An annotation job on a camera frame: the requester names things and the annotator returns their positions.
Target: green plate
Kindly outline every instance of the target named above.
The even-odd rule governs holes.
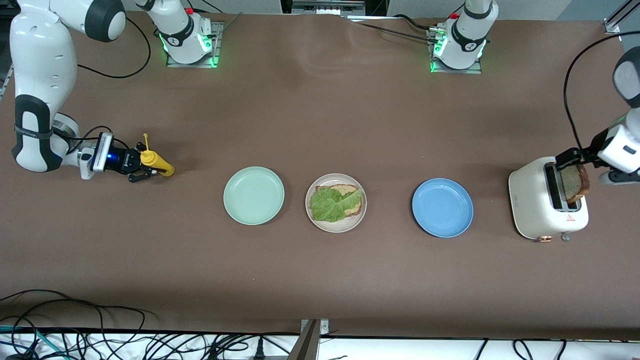
[[[224,202],[229,216],[240,224],[264,224],[282,208],[284,186],[268,168],[244,168],[229,179]]]

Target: blue plate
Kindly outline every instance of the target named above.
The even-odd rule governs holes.
[[[413,216],[429,234],[453,238],[464,233],[474,217],[471,197],[460,184],[449,179],[431,179],[413,194]]]

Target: white floor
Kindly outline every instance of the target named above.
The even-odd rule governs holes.
[[[130,334],[107,334],[107,339],[128,340]],[[133,340],[141,339],[145,336],[153,336],[153,334],[145,334],[136,336]],[[171,341],[176,346],[193,335],[182,335],[181,337]],[[76,344],[76,335],[67,334],[69,346]],[[206,335],[207,344],[215,335]],[[0,334],[0,341],[8,341],[11,336],[7,333]],[[268,336],[269,339],[277,342],[286,349],[291,349],[297,339],[297,336]],[[54,345],[64,348],[60,334],[47,335],[47,339]],[[102,340],[102,334],[94,334],[92,341]],[[20,334],[16,337],[16,343],[29,346],[33,341],[32,334]],[[148,339],[130,343],[118,351],[118,355],[124,360],[142,360],[145,355],[146,346],[150,346]],[[477,351],[482,344],[482,340],[384,340],[384,339],[321,339],[318,352],[318,360],[330,360],[342,356],[347,356],[346,360],[373,360],[373,359],[424,359],[424,360],[473,360]],[[257,338],[247,341],[249,347],[244,351],[226,352],[225,359],[251,359],[255,354]],[[561,347],[560,341],[526,341],[534,360],[555,360],[556,355]],[[204,347],[205,343],[202,338],[195,339],[183,347],[181,350],[197,349]],[[88,360],[105,360],[110,355],[109,349],[104,343],[96,345],[96,348],[104,355],[99,356],[93,351],[89,351],[86,355]],[[159,344],[153,350],[159,349],[153,356],[155,359],[161,358],[168,354],[171,350],[167,347],[159,348]],[[524,349],[519,348],[521,353],[527,357]],[[39,341],[36,348],[38,355],[42,356],[53,352],[49,345],[43,341]],[[264,342],[264,352],[267,356],[284,356],[286,355],[280,349]],[[10,345],[0,345],[0,359],[4,359],[8,355],[14,354],[15,351]],[[183,354],[184,360],[199,360],[203,355],[203,351]],[[640,357],[640,344],[638,343],[619,343],[619,342],[602,342],[602,341],[570,341],[562,356],[562,360],[632,360],[633,357]],[[174,354],[170,359],[180,359],[180,356]],[[490,340],[481,356],[482,360],[519,360],[519,357],[513,352],[511,341],[509,340]]]

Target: metal post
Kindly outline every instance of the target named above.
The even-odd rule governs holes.
[[[640,6],[640,0],[625,0],[616,11],[604,19],[603,25],[606,33],[619,33],[620,28],[618,25],[620,25],[620,22],[626,19],[638,6]]]
[[[321,328],[319,319],[309,320],[287,360],[316,360]]]

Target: plate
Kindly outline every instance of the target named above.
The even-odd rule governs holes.
[[[317,186],[333,186],[338,184],[355,185],[358,189],[362,189],[362,210],[357,215],[347,217],[336,222],[317,221],[314,220],[313,214],[311,214],[311,197],[316,193]],[[364,217],[364,213],[367,211],[367,196],[364,193],[364,188],[356,179],[344,174],[327,174],[321,176],[318,180],[314,181],[309,190],[307,191],[307,197],[305,199],[305,208],[307,209],[307,216],[311,219],[318,228],[327,231],[329,233],[344,233],[356,227]]]
[[[273,171],[244,168],[229,179],[224,193],[229,216],[244,225],[260,225],[278,214],[284,203],[284,186]]]
[[[449,179],[431,179],[413,194],[413,216],[429,234],[453,238],[464,233],[474,217],[471,197],[460,184]]]

